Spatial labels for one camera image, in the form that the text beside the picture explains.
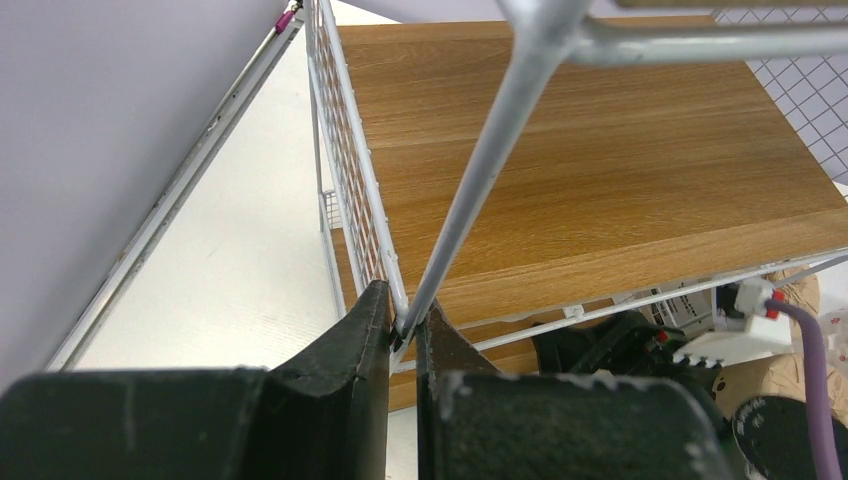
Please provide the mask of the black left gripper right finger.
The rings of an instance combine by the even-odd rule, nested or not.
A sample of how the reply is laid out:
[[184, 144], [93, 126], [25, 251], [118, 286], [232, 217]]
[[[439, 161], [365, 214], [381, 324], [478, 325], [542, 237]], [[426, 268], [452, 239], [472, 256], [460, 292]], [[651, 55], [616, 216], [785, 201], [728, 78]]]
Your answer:
[[416, 330], [422, 479], [568, 479], [567, 397], [591, 383], [508, 373], [433, 305]]

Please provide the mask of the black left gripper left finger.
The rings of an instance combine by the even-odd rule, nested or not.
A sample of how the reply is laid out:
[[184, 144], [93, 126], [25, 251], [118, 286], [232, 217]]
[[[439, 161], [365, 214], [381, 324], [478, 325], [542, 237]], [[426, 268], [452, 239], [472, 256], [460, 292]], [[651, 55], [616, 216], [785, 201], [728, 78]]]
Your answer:
[[1, 397], [5, 479], [380, 479], [390, 294], [274, 369], [33, 374]]

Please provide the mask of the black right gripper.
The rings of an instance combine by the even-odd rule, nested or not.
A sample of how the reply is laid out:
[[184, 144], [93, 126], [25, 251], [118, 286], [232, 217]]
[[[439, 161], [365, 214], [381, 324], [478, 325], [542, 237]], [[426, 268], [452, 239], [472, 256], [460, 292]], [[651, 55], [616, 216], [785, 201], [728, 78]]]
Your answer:
[[682, 330], [654, 324], [638, 311], [619, 312], [587, 328], [563, 327], [533, 337], [542, 374], [605, 370], [634, 377], [690, 377], [705, 386], [717, 377], [723, 362], [695, 354], [677, 359], [689, 342]]

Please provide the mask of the white wire wooden shelf rack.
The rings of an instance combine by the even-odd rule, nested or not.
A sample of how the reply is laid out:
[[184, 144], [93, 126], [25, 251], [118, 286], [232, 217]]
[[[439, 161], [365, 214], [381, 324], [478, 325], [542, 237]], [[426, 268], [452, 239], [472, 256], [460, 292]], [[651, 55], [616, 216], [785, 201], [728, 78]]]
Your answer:
[[[411, 304], [510, 58], [503, 22], [338, 26], [307, 49], [334, 299]], [[740, 62], [561, 66], [437, 301], [496, 367], [534, 373], [538, 326], [847, 251], [847, 204]], [[577, 318], [575, 307], [586, 314]]]

